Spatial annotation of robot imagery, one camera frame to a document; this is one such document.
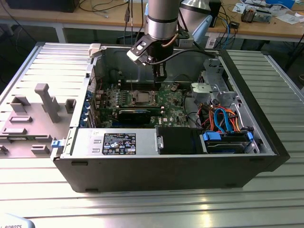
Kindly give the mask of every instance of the computer tower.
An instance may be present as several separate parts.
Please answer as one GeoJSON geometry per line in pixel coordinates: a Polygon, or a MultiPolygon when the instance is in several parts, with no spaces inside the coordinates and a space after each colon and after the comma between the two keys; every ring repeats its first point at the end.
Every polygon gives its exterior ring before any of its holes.
{"type": "Polygon", "coordinates": [[[221,1],[220,0],[209,0],[209,6],[211,9],[211,13],[210,15],[212,16],[212,21],[210,24],[210,27],[213,28],[215,26],[215,22],[218,18],[218,14],[219,14],[219,9],[221,6],[221,1]]]}
{"type": "Polygon", "coordinates": [[[11,9],[49,10],[73,13],[79,0],[6,0],[11,9]]]}

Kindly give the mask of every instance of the power supply label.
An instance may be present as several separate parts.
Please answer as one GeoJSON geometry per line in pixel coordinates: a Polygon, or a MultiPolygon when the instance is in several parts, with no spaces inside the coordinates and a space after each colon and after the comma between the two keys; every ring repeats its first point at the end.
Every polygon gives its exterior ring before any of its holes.
{"type": "Polygon", "coordinates": [[[135,133],[105,133],[103,144],[104,155],[136,154],[135,133]]]}

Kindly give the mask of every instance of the silver cylinder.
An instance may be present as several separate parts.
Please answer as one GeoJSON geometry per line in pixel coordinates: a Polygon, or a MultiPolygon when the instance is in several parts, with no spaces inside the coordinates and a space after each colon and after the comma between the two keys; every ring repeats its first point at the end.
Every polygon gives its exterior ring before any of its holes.
{"type": "Polygon", "coordinates": [[[148,15],[156,20],[173,20],[179,14],[180,0],[149,0],[148,15]]]}
{"type": "Polygon", "coordinates": [[[189,33],[193,33],[211,12],[209,0],[184,0],[180,10],[189,33]]]}
{"type": "Polygon", "coordinates": [[[149,0],[148,34],[158,40],[172,38],[176,33],[180,0],[149,0]]]}
{"type": "Polygon", "coordinates": [[[154,39],[170,39],[176,33],[176,25],[177,21],[171,23],[159,23],[148,19],[148,34],[154,39]]]}

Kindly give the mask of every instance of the green circuit board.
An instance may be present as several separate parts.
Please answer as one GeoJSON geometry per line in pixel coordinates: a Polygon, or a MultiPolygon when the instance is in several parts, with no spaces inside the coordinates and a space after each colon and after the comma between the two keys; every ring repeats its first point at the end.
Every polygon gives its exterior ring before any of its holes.
{"type": "Polygon", "coordinates": [[[128,109],[146,110],[151,114],[150,123],[137,126],[140,128],[189,127],[188,118],[182,105],[182,90],[177,88],[172,90],[173,86],[173,84],[162,85],[159,91],[128,91],[120,90],[115,86],[108,88],[102,95],[102,105],[99,107],[100,127],[118,127],[119,111],[128,109]],[[138,99],[137,103],[134,102],[135,96],[138,99]]]}

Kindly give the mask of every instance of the wooden table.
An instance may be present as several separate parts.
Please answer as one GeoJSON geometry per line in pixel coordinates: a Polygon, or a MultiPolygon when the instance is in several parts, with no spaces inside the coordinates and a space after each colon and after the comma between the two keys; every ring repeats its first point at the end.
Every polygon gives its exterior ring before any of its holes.
{"type": "MultiPolygon", "coordinates": [[[[246,39],[258,39],[258,40],[276,40],[276,41],[290,41],[298,42],[304,33],[303,24],[297,23],[290,25],[282,22],[277,18],[272,18],[271,22],[268,23],[243,23],[241,22],[240,14],[233,13],[229,10],[233,9],[233,5],[238,0],[223,0],[224,8],[226,13],[231,17],[231,20],[240,23],[236,38],[246,39]]],[[[103,3],[105,0],[92,0],[93,4],[103,3]]],[[[110,4],[100,6],[100,9],[109,8],[118,4],[122,4],[123,0],[114,0],[110,4]]],[[[10,9],[5,4],[6,9],[10,12],[15,19],[22,25],[31,26],[46,26],[54,27],[58,36],[58,40],[61,43],[65,43],[66,37],[64,34],[64,28],[75,28],[75,29],[100,29],[100,30],[123,30],[124,29],[124,14],[126,5],[119,6],[108,10],[108,18],[97,15],[93,12],[86,12],[80,8],[77,8],[74,13],[62,13],[62,12],[51,12],[51,11],[39,11],[39,10],[21,10],[21,9],[10,9]]],[[[84,9],[91,10],[90,1],[87,0],[82,4],[84,9]]],[[[303,6],[295,4],[294,9],[304,10],[303,6]]],[[[141,26],[141,5],[140,3],[134,3],[133,5],[133,26],[134,31],[138,31],[141,26]]],[[[15,24],[15,21],[4,11],[0,6],[0,23],[2,24],[15,24]]],[[[130,24],[127,27],[127,31],[131,30],[130,24]]],[[[207,46],[214,39],[222,36],[225,32],[225,27],[221,20],[217,20],[214,28],[209,28],[207,36],[209,36],[207,46]]]]}

